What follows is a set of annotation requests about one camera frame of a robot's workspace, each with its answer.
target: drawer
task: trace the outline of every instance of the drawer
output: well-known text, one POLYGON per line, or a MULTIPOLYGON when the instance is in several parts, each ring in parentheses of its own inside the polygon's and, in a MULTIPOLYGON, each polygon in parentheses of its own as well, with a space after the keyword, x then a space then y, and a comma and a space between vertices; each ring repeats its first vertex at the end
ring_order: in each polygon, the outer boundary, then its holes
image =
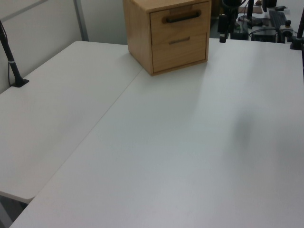
POLYGON ((207 34, 152 45, 153 72, 206 59, 207 34))
POLYGON ((152 45, 207 33, 209 2, 150 14, 152 45))

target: pole base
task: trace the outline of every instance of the pole base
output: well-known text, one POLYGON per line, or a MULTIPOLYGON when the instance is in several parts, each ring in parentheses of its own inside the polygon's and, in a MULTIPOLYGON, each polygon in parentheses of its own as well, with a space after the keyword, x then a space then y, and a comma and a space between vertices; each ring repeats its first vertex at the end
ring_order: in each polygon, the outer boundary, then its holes
POLYGON ((18 84, 13 83, 11 86, 12 86, 12 87, 20 88, 20 87, 23 87, 23 86, 24 86, 26 83, 28 83, 28 82, 29 82, 29 80, 23 79, 21 83, 20 83, 20 82, 19 82, 18 84))

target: monitor arm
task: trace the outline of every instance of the monitor arm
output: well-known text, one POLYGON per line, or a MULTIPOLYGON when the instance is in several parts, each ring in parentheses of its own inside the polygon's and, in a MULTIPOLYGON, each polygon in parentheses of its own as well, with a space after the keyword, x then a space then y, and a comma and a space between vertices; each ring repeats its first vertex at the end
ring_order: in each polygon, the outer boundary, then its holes
POLYGON ((11 67, 13 73, 14 73, 14 76, 15 76, 15 83, 12 84, 11 86, 20 88, 20 87, 24 86, 26 83, 28 83, 29 81, 26 80, 26 79, 23 79, 20 76, 20 73, 18 71, 15 59, 13 57, 13 54, 12 54, 11 50, 10 50, 9 43, 8 43, 8 38, 6 36, 6 32, 5 32, 5 29, 4 29, 4 27, 1 23, 1 20, 0 20, 0 40, 1 40, 1 44, 3 46, 4 52, 6 54, 6 57, 8 58, 9 65, 10 65, 10 67, 11 67))

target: dark wooden handle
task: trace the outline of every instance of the dark wooden handle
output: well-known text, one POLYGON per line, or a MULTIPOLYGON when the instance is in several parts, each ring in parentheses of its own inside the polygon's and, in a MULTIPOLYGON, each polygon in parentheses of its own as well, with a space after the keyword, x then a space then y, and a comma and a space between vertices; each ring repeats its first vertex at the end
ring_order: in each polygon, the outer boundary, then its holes
POLYGON ((200 16, 200 13, 196 12, 193 15, 189 15, 189 16, 185 16, 185 17, 181 17, 181 18, 175 18, 175 19, 167 18, 166 21, 168 23, 174 23, 174 22, 178 22, 178 21, 182 21, 182 20, 188 20, 188 19, 192 19, 192 18, 198 18, 199 16, 200 16))

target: white wall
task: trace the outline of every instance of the white wall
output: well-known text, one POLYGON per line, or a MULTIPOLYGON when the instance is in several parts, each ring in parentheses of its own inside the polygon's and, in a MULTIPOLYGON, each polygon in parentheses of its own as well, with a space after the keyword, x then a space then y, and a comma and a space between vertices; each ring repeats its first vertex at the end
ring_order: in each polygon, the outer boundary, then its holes
POLYGON ((123 0, 81 0, 89 41, 127 44, 123 0))
MULTIPOLYGON (((73 0, 48 0, 3 22, 3 26, 22 77, 81 40, 73 0)), ((0 93, 9 87, 7 64, 0 46, 0 93)))

